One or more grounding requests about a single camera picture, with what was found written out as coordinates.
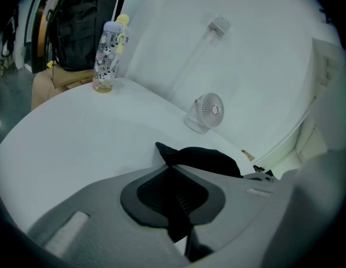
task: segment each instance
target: white table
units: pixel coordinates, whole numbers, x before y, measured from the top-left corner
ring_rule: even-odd
[[[0,196],[18,227],[31,225],[86,185],[163,165],[155,147],[217,149],[254,173],[247,157],[210,130],[186,127],[185,113],[129,79],[97,93],[86,84],[28,114],[0,145]]]

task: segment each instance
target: clear plastic bottle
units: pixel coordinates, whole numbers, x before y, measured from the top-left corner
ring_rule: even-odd
[[[128,22],[128,16],[121,14],[116,22],[109,21],[104,25],[94,65],[93,88],[97,92],[112,90],[123,45],[128,42],[131,34]]]

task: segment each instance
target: white fan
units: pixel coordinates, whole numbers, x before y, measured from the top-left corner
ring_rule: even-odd
[[[224,118],[224,104],[215,93],[204,94],[194,101],[184,117],[185,124],[194,131],[204,134],[219,126]]]

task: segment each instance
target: fan grille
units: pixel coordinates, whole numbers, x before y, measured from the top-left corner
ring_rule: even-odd
[[[224,117],[224,104],[222,99],[215,93],[208,93],[201,102],[201,112],[199,113],[205,125],[216,127],[220,125]]]

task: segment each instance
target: black backpack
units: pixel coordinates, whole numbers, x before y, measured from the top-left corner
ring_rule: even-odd
[[[115,18],[123,1],[117,3]],[[103,26],[111,20],[115,4],[116,0],[59,0],[47,16],[52,60],[67,71],[93,69]]]

